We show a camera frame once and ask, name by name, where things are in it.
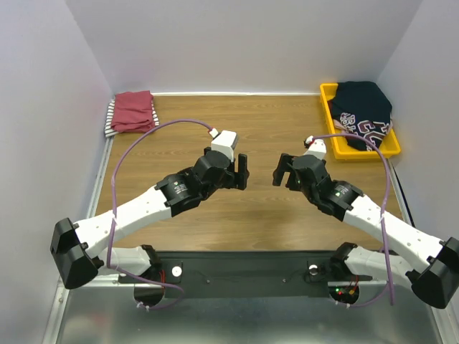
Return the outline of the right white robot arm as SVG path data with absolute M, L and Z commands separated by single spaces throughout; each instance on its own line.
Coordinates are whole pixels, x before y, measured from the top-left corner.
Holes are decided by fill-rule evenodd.
M 458 289 L 458 240 L 441 240 L 382 211 L 366 194 L 345 181 L 331 179 L 325 161 L 313 155 L 282 154 L 273 172 L 273 185 L 289 175 L 286 186 L 300 191 L 322 213 L 360 229 L 395 253 L 370 252 L 342 244 L 330 262 L 331 274 L 387 278 L 410 288 L 424 303 L 444 309 Z

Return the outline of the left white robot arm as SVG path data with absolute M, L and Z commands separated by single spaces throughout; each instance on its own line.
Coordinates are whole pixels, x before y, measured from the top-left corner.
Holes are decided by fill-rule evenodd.
M 76 222 L 64 218 L 55 224 L 50 252 L 64 286 L 76 289 L 116 267 L 113 244 L 150 224 L 194 209 L 216 190 L 244 190 L 249 177 L 247 156 L 236 161 L 206 149 L 194 166 L 167 175 L 156 185 L 127 203 L 104 214 Z

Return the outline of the navy basketball jersey 23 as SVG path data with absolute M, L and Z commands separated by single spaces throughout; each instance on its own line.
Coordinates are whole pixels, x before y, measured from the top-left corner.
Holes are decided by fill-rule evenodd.
M 375 82 L 340 82 L 328 107 L 336 128 L 372 142 L 347 137 L 358 151 L 378 148 L 392 129 L 392 104 Z

